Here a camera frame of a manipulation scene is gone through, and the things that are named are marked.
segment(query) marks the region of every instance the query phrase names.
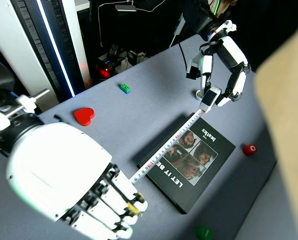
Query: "black book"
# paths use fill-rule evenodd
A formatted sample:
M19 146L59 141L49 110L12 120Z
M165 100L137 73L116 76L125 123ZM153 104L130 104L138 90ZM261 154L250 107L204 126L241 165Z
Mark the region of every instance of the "black book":
M158 144L139 167L177 130ZM181 213L187 214L234 149L230 141L200 118L147 176Z

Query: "red heart-shaped box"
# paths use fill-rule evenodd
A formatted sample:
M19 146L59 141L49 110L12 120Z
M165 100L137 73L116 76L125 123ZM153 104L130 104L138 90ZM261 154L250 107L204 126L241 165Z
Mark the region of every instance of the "red heart-shaped box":
M91 119L94 118L95 113L92 108L86 107L81 108L73 113L75 119L82 126L89 126L91 124Z

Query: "green ball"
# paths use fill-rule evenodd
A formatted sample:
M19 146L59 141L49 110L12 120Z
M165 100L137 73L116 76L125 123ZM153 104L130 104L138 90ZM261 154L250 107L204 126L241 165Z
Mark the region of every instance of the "green ball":
M200 226L197 228L197 237L200 240L213 240L213 232L207 226Z

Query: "photo grid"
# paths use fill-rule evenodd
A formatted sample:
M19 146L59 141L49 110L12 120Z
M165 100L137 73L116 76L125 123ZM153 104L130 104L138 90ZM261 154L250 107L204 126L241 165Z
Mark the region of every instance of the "photo grid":
M192 185L195 185L218 153L190 129L164 155L164 158Z

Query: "white measuring tape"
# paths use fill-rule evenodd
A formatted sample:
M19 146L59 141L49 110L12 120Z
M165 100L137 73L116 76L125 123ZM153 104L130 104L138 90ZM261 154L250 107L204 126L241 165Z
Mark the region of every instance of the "white measuring tape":
M135 185L141 178L147 175L152 167L163 157L164 154L177 142L177 140L200 118L204 113L199 109L179 130L160 147L160 149L130 178Z

